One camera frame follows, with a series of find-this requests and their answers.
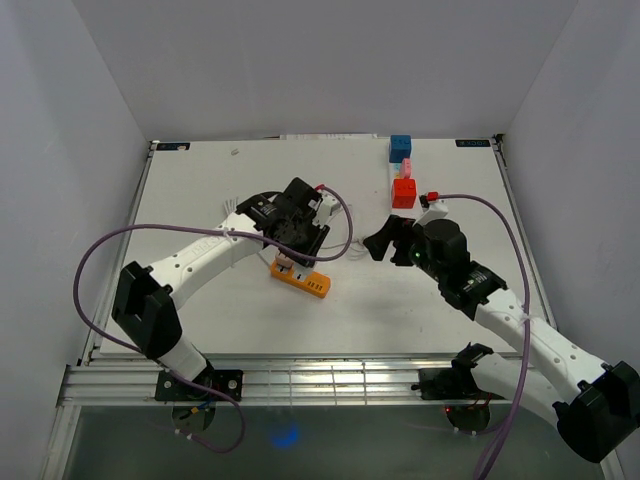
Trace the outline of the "rose gold plug adapter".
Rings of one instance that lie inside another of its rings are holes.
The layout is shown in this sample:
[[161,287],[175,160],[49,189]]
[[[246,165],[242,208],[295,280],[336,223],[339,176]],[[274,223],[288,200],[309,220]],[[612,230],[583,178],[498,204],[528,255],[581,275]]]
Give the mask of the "rose gold plug adapter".
[[275,256],[275,261],[279,268],[290,269],[293,266],[293,260],[280,253]]

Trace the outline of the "orange power strip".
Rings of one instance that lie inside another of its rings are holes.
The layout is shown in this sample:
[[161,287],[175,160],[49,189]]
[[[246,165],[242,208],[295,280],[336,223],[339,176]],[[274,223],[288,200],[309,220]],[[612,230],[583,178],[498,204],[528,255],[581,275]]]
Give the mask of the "orange power strip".
[[[277,215],[287,217],[300,216],[309,218],[312,222],[316,215],[316,208],[321,200],[321,194],[314,190],[305,194],[263,192],[240,202],[229,199],[224,202],[225,213],[247,214],[258,232],[272,239],[272,221]],[[291,258],[291,255],[279,250],[280,253]],[[290,269],[279,268],[274,259],[269,263],[271,276],[315,297],[323,298],[328,293],[330,279],[314,270],[315,263],[296,263]]]

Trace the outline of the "red cube socket adapter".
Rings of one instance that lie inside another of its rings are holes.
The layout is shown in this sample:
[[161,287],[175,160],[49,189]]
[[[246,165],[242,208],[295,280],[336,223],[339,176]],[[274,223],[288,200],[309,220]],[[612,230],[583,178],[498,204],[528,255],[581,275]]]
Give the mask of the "red cube socket adapter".
[[391,206],[393,209],[412,209],[417,198],[416,181],[413,178],[396,178],[392,183]]

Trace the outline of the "white multicolour power strip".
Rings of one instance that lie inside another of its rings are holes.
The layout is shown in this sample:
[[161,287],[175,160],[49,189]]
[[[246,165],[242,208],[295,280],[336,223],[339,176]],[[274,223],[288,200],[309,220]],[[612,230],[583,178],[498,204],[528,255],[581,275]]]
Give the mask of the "white multicolour power strip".
[[[392,191],[392,183],[393,180],[398,177],[398,173],[399,173],[399,167],[400,167],[400,163],[397,164],[393,164],[388,162],[387,163],[388,166],[388,178],[389,178],[389,212],[391,214],[395,214],[401,217],[413,217],[415,218],[416,216],[418,216],[418,210],[419,210],[419,206],[418,206],[418,187],[417,187],[417,198],[416,198],[416,202],[415,205],[412,209],[393,209],[391,206],[391,191]],[[412,163],[412,177],[415,181],[416,181],[416,186],[417,186],[417,180],[414,178],[414,167],[413,167],[413,163]],[[358,217],[358,212],[356,210],[356,207],[352,204],[352,203],[348,203],[347,204],[347,211],[349,212],[351,218],[352,218],[352,223],[353,223],[353,227],[354,227],[354,232],[352,235],[352,239],[347,242],[346,240],[344,241],[340,241],[338,243],[333,242],[332,240],[329,241],[329,245],[324,245],[321,248],[321,252],[322,253],[337,253],[338,251],[340,251],[343,247],[348,246],[349,250],[348,253],[346,255],[346,257],[349,260],[355,261],[355,260],[360,260],[363,259],[365,257],[368,256],[368,251],[366,250],[366,248],[363,245],[363,240],[364,238],[367,236],[367,234],[361,234],[357,231],[357,217]]]

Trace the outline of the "pink plug adapter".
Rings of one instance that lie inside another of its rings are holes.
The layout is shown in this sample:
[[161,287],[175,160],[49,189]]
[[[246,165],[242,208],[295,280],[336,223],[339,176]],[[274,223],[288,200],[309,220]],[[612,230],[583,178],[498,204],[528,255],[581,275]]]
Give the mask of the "pink plug adapter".
[[400,179],[409,179],[412,177],[412,162],[410,158],[404,158],[400,163],[398,177]]

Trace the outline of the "blue cube socket adapter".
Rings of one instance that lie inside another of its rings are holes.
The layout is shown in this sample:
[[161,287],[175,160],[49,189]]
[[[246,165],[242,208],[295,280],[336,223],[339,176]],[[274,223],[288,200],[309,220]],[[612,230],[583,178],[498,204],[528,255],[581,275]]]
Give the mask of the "blue cube socket adapter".
[[412,139],[410,135],[394,134],[389,139],[389,162],[402,163],[410,158],[412,152]]

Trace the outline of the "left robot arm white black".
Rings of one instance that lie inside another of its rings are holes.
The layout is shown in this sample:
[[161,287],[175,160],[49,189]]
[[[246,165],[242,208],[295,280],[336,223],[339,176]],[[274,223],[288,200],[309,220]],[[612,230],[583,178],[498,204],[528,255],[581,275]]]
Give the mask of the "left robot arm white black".
[[238,204],[219,225],[172,256],[143,267],[133,261],[120,272],[112,317],[148,359],[178,374],[177,386],[190,399],[205,397],[213,368],[185,336],[179,309],[200,288],[238,261],[274,240],[293,250],[277,252],[272,275],[324,298],[330,279],[314,270],[340,202],[299,178],[281,192],[258,193]]

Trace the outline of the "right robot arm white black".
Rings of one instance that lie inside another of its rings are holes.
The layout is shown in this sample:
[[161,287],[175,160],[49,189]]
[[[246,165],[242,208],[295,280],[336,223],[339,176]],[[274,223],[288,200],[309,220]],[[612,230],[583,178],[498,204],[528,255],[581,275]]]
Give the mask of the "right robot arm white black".
[[415,266],[437,283],[447,304],[516,349],[537,373],[520,386],[520,370],[471,346],[453,361],[451,382],[464,397],[481,390],[520,404],[555,424],[581,458],[599,463],[639,427],[639,374],[628,363],[610,364],[581,349],[546,321],[527,314],[506,282],[472,260],[457,223],[420,224],[397,215],[364,241],[375,261],[394,247],[396,266]]

